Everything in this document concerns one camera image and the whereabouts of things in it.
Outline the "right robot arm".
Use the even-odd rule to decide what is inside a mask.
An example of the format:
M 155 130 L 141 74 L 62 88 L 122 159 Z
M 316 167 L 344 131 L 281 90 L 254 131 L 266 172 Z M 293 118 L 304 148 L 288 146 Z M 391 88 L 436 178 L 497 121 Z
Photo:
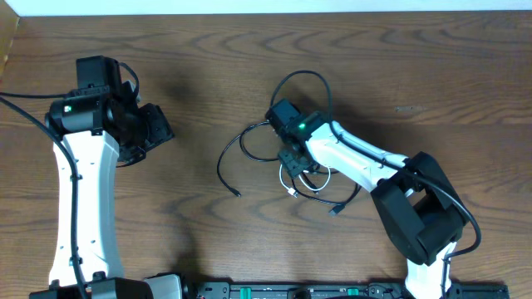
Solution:
M 316 165 L 335 169 L 370 193 L 383 227 L 406 258 L 406 289 L 442 298 L 451 288 L 449 254 L 468 218 L 430 155 L 412 158 L 379 149 L 320 112 L 305 115 L 287 100 L 265 114 L 286 148 L 278 157 L 291 177 Z

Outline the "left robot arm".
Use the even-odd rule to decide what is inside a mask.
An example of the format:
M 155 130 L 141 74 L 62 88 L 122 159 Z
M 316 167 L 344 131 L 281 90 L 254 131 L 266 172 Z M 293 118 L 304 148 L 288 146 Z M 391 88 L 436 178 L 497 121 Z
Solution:
M 176 274 L 125 277 L 116 241 L 115 176 L 173 138 L 159 106 L 140 105 L 136 76 L 105 56 L 76 61 L 76 89 L 45 115 L 59 174 L 57 247 L 48 288 L 32 298 L 180 298 Z

